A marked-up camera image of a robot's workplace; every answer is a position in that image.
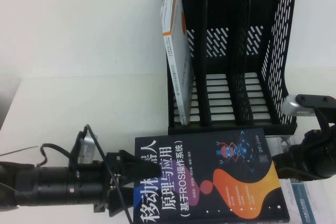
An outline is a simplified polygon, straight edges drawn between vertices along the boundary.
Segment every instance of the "book title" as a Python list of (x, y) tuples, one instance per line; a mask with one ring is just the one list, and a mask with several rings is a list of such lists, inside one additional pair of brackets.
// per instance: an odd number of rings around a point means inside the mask
[(155, 149), (156, 140), (141, 147), (146, 155), (143, 160), (158, 163), (161, 168), (161, 178), (150, 178), (140, 181), (143, 189), (141, 194), (141, 220), (143, 223), (156, 222), (163, 211), (180, 210), (182, 217), (190, 216), (188, 191), (186, 182), (186, 167), (184, 163), (183, 143), (176, 141), (174, 146), (159, 147)]

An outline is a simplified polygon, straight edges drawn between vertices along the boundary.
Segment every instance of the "white wall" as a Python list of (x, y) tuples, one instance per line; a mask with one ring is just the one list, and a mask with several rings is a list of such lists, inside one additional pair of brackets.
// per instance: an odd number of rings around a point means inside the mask
[[(21, 78), (165, 71), (160, 2), (0, 0), (0, 122)], [(333, 3), (296, 0), (287, 68), (336, 66)]]

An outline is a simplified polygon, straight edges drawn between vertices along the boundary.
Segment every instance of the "orange shape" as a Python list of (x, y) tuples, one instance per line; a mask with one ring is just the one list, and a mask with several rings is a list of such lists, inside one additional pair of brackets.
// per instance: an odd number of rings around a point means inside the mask
[(183, 31), (183, 34), (185, 34), (185, 32), (186, 32), (186, 27), (185, 27), (184, 12), (182, 12), (182, 31)]
[(260, 214), (265, 197), (280, 187), (273, 163), (266, 176), (255, 183), (238, 181), (222, 169), (216, 169), (213, 184), (229, 208), (245, 219), (256, 218)]

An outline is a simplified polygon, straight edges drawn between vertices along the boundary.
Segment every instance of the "pink shape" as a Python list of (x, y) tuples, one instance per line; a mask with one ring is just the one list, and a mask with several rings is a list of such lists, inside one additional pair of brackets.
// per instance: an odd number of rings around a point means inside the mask
[(211, 193), (213, 188), (214, 188), (214, 184), (211, 181), (209, 181), (209, 180), (203, 181), (201, 183), (201, 186), (200, 186), (200, 190), (204, 194)]

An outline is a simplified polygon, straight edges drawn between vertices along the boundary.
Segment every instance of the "white book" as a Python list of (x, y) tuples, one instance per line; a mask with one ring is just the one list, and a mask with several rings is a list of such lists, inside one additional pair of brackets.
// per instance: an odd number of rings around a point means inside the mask
[(163, 39), (182, 125), (190, 119), (193, 68), (189, 51), (182, 0), (163, 0)]

